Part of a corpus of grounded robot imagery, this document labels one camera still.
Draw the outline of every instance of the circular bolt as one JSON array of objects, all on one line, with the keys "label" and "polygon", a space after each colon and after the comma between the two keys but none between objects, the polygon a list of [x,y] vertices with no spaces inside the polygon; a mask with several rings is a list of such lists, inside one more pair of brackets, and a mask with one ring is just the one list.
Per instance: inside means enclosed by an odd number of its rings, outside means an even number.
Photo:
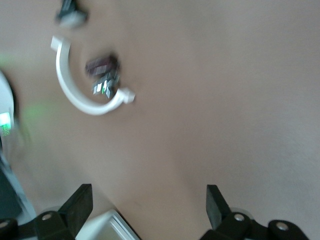
[{"label": "circular bolt", "polygon": [[46,215],[44,215],[44,216],[42,217],[42,220],[45,221],[45,220],[50,219],[51,217],[52,217],[52,214],[51,214],[51,213],[48,213],[48,214],[46,214]]},{"label": "circular bolt", "polygon": [[245,217],[239,213],[237,213],[236,215],[234,215],[235,220],[242,222],[245,220]]},{"label": "circular bolt", "polygon": [[10,222],[9,220],[6,220],[6,221],[0,223],[0,229],[3,229],[3,228],[5,228],[6,226],[8,226],[8,225],[9,225],[9,222]]},{"label": "circular bolt", "polygon": [[276,227],[282,231],[288,231],[288,229],[289,229],[287,224],[280,222],[280,221],[276,223]]}]

